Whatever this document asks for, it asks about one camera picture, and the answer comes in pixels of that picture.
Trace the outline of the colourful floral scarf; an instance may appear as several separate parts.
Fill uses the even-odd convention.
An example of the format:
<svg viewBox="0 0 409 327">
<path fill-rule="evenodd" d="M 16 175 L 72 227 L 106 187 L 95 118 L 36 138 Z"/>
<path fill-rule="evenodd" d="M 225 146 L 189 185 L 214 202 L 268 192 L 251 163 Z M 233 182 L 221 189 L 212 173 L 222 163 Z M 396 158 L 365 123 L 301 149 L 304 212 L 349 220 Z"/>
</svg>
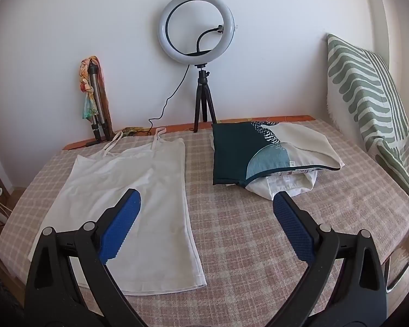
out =
<svg viewBox="0 0 409 327">
<path fill-rule="evenodd" d="M 92 55 L 81 61 L 80 70 L 79 70 L 80 90 L 85 95 L 85 100 L 84 100 L 84 105 L 83 105 L 83 119 L 86 119 L 86 120 L 91 119 L 91 116 L 93 115 L 93 110 L 94 110 L 93 109 L 94 99 L 92 98 L 92 94 L 90 91 L 89 77 L 88 77 L 88 65 L 89 65 L 90 60 L 93 60 L 95 64 L 99 67 L 98 83 L 99 83 L 101 100 L 102 100 L 103 106 L 104 106 L 104 101 L 106 100 L 104 76 L 103 76 L 103 70 L 100 65 L 100 60 L 95 55 Z"/>
</svg>

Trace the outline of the green striped white pillow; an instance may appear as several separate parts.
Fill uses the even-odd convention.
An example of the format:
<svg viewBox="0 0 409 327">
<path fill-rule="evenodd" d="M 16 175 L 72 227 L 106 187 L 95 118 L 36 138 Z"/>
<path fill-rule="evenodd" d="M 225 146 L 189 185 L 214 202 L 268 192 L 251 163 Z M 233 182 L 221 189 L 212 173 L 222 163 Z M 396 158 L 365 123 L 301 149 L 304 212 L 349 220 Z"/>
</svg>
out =
<svg viewBox="0 0 409 327">
<path fill-rule="evenodd" d="M 409 196 L 409 120 L 388 66 L 334 34 L 326 42 L 329 116 Z"/>
</svg>

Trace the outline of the folded silver tripod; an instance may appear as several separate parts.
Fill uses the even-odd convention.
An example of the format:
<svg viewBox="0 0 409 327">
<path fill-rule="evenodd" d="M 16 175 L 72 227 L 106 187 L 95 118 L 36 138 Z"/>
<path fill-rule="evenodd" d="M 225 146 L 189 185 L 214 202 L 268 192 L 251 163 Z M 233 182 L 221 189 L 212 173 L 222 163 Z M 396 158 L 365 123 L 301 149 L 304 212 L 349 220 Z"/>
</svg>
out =
<svg viewBox="0 0 409 327">
<path fill-rule="evenodd" d="M 110 135 L 108 133 L 108 124 L 104 115 L 103 104 L 101 100 L 100 88 L 98 83 L 99 67 L 93 60 L 89 61 L 88 65 L 88 77 L 90 91 L 93 101 L 93 115 L 91 116 L 91 128 L 94 133 L 95 141 L 90 145 L 101 143 L 103 139 L 109 140 Z"/>
</svg>

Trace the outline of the orange floral bed sheet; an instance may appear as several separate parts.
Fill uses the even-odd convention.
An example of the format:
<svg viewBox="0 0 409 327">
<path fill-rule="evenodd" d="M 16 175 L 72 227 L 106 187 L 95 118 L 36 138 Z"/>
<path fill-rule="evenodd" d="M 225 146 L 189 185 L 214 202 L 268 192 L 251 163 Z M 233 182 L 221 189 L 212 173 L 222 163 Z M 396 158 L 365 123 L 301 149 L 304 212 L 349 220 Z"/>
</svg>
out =
<svg viewBox="0 0 409 327">
<path fill-rule="evenodd" d="M 309 115 L 295 115 L 295 116 L 276 116 L 276 117 L 254 117 L 254 118 L 239 118 L 239 119 L 227 119 L 227 120 L 219 120 L 219 123 L 241 123 L 247 121 L 265 121 L 265 122 L 272 122 L 272 123 L 279 123 L 279 122 L 286 122 L 286 123 L 294 123 L 294 122 L 303 122 L 303 121 L 312 121 L 315 120 L 314 117 Z M 178 124 L 178 125 L 171 125 L 171 126 L 162 126 L 162 128 L 167 129 L 167 133 L 177 132 L 177 131 L 193 131 L 193 123 L 186 123 L 186 124 Z M 142 127 L 126 127 L 122 130 L 122 133 L 125 136 L 138 136 L 143 137 L 149 134 L 154 134 L 155 130 L 150 128 L 142 128 Z M 67 144 L 63 151 L 70 151 L 74 149 L 81 149 L 87 146 L 91 146 L 93 140 L 81 140 L 79 142 Z"/>
</svg>

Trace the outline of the black mini tripod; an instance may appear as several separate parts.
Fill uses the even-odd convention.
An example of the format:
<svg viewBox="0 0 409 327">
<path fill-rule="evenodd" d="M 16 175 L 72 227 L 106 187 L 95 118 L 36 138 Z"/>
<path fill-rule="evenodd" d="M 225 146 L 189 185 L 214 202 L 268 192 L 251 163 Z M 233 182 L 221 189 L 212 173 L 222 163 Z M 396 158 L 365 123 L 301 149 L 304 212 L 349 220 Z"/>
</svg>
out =
<svg viewBox="0 0 409 327">
<path fill-rule="evenodd" d="M 196 89 L 196 103 L 194 113 L 193 132 L 199 130 L 199 116 L 202 116 L 202 122 L 208 121 L 207 116 L 210 114 L 212 123 L 217 123 L 215 108 L 213 104 L 210 87 L 208 85 L 209 72 L 205 69 L 206 64 L 196 65 L 199 71 L 198 84 Z"/>
</svg>

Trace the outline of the white folded garment with label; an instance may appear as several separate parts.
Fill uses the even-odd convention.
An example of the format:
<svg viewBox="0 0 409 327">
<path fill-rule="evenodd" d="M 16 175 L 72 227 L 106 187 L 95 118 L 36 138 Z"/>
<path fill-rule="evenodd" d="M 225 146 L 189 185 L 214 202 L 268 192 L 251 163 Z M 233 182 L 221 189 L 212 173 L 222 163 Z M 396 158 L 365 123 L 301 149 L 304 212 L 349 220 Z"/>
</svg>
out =
<svg viewBox="0 0 409 327">
<path fill-rule="evenodd" d="M 246 190 L 272 201 L 275 194 L 286 192 L 290 197 L 310 192 L 316 183 L 318 171 L 297 174 L 273 174 L 253 180 Z"/>
</svg>

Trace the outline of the white camisole top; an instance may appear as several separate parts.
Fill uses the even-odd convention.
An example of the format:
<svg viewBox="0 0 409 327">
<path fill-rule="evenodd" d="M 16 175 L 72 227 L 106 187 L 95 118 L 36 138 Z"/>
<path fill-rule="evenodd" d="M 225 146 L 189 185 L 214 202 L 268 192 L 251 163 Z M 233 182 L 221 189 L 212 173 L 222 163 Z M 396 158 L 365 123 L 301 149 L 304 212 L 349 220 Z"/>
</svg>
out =
<svg viewBox="0 0 409 327">
<path fill-rule="evenodd" d="M 56 232 L 96 222 L 135 190 L 109 227 L 101 262 L 124 295 L 163 295 L 206 286 L 190 225 L 185 190 L 185 143 L 162 139 L 157 128 L 143 146 L 113 152 L 122 135 L 102 150 L 77 156 L 40 227 Z"/>
</svg>

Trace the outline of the dark teal patterned folded garment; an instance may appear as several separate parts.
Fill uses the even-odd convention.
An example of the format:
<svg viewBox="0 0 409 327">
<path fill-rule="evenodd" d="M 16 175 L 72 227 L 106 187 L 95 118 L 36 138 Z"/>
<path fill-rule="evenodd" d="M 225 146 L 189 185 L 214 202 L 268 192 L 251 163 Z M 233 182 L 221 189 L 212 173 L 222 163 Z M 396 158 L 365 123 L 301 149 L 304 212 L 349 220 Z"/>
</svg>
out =
<svg viewBox="0 0 409 327">
<path fill-rule="evenodd" d="M 247 187 L 273 174 L 339 171 L 344 161 L 320 132 L 297 123 L 212 125 L 214 184 Z"/>
</svg>

